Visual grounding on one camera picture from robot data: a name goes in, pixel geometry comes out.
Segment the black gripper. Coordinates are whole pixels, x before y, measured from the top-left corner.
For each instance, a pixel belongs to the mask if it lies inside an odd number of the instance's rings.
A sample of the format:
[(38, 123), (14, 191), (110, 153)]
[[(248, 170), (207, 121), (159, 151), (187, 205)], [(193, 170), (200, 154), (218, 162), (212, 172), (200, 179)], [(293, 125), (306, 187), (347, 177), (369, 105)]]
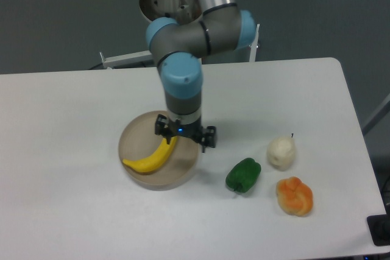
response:
[(182, 124), (179, 120), (173, 121), (162, 114), (158, 114), (155, 121), (155, 134), (162, 136), (167, 144), (176, 136), (192, 139), (201, 146), (202, 153), (207, 148), (214, 149), (217, 143), (215, 126), (202, 127), (202, 118), (190, 124)]

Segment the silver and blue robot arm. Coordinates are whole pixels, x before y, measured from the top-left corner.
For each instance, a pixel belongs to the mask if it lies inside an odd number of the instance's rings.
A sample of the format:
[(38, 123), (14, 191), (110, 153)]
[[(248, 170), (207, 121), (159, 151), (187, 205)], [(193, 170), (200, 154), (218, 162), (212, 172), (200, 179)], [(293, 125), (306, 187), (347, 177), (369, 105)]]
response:
[(200, 58), (248, 47), (256, 35), (255, 21), (235, 0), (199, 0), (198, 21), (179, 24), (167, 12), (146, 29), (146, 43), (165, 92), (167, 116), (157, 116), (155, 134), (170, 141), (192, 139), (214, 148), (216, 127), (202, 126), (203, 74)]

